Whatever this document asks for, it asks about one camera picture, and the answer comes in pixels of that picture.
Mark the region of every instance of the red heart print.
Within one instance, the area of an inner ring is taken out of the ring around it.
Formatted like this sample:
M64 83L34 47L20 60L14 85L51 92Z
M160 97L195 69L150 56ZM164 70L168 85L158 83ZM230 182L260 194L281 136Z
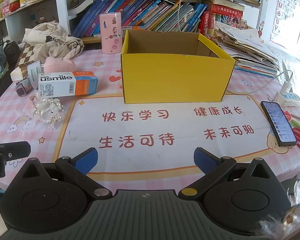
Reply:
M109 81L110 81L110 82L116 82L116 81L118 81L118 80L120 80L120 79L121 79L121 77L115 77L115 76L109 77Z

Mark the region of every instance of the yellow cardboard box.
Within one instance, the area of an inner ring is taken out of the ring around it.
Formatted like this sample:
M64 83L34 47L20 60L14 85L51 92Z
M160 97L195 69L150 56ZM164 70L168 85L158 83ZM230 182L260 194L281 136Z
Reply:
M124 101L220 102L234 63L199 33L127 30L121 54Z

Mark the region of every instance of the pearl hair accessory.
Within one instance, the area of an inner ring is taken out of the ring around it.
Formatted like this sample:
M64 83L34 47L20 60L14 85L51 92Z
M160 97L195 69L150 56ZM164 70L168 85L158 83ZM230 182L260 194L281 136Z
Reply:
M55 129L55 124L62 120L63 105L61 105L60 100L57 98L42 98L39 100L35 96L29 99L33 104L32 115L34 119L42 120L45 124L51 124L52 129Z

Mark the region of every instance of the beige cloth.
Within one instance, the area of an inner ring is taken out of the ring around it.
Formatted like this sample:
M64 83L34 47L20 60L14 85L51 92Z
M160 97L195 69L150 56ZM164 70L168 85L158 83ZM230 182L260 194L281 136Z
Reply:
M34 46L34 61L44 64L47 57L72 59L84 48L81 39L61 31L59 23L42 23L33 29L26 29L23 42Z

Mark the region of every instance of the ribbed gray surface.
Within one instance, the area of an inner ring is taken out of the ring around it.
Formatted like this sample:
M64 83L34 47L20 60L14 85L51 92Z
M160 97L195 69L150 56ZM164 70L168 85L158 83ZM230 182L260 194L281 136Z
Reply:
M31 235L7 231L1 240L257 240L214 225L195 201L179 199L173 190L119 190L109 200L92 203L74 225L55 233Z

